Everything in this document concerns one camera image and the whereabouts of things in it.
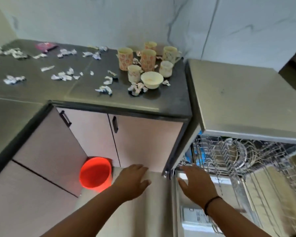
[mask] white bowl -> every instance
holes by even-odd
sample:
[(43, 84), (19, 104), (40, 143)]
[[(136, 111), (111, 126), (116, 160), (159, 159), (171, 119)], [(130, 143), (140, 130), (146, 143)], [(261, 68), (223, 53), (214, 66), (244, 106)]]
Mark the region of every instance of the white bowl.
[(148, 71), (141, 75), (141, 80), (148, 89), (156, 89), (163, 82), (163, 76), (155, 71)]

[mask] cabinet handle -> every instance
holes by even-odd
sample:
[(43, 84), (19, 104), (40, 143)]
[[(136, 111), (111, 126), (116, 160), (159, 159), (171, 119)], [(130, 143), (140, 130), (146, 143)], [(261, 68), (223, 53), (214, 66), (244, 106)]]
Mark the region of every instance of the cabinet handle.
[(62, 120), (64, 121), (64, 123), (66, 124), (66, 126), (67, 126), (67, 127), (70, 127), (72, 123), (71, 123), (70, 120), (68, 119), (68, 117), (67, 117), (65, 111), (62, 110), (62, 111), (59, 113), (59, 115), (60, 115), (60, 117), (62, 118)]
[(118, 132), (118, 126), (117, 126), (117, 118), (116, 116), (113, 117), (113, 128), (114, 128), (114, 132), (117, 133)]

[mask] dishwasher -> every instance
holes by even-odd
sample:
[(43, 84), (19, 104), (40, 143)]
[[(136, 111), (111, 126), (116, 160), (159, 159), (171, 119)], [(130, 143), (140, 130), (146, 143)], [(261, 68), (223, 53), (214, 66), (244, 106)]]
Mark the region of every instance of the dishwasher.
[(192, 163), (269, 235), (296, 236), (296, 91), (270, 68), (189, 59), (186, 76), (193, 117), (166, 172), (174, 236), (223, 235), (178, 185)]

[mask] dishwasher rack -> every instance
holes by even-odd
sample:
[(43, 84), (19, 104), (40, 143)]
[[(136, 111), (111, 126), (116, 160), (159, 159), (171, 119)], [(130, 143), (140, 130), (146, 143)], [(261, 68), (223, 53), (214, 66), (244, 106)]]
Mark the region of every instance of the dishwasher rack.
[[(218, 183), (224, 176), (230, 178), (237, 202), (252, 222), (263, 229), (272, 229), (273, 236), (296, 236), (296, 217), (269, 173), (269, 167), (275, 168), (296, 194), (296, 165), (290, 158), (296, 154), (296, 145), (198, 135), (191, 151), (193, 163), (215, 175)], [(190, 163), (182, 160), (179, 165)], [(266, 177), (265, 182), (271, 186), (269, 191), (275, 197), (268, 199), (268, 191), (262, 187), (264, 181), (257, 177), (260, 175)], [(278, 217), (278, 212), (272, 209), (273, 202), (280, 203), (282, 216)], [(282, 227), (283, 218), (290, 230)]]

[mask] orange bucket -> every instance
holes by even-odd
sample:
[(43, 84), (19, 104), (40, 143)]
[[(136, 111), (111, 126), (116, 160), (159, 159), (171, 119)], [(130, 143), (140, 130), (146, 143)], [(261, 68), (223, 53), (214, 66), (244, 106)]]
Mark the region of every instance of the orange bucket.
[(81, 167), (79, 180), (84, 188), (102, 192), (112, 185), (112, 179), (112, 165), (106, 158), (91, 158)]

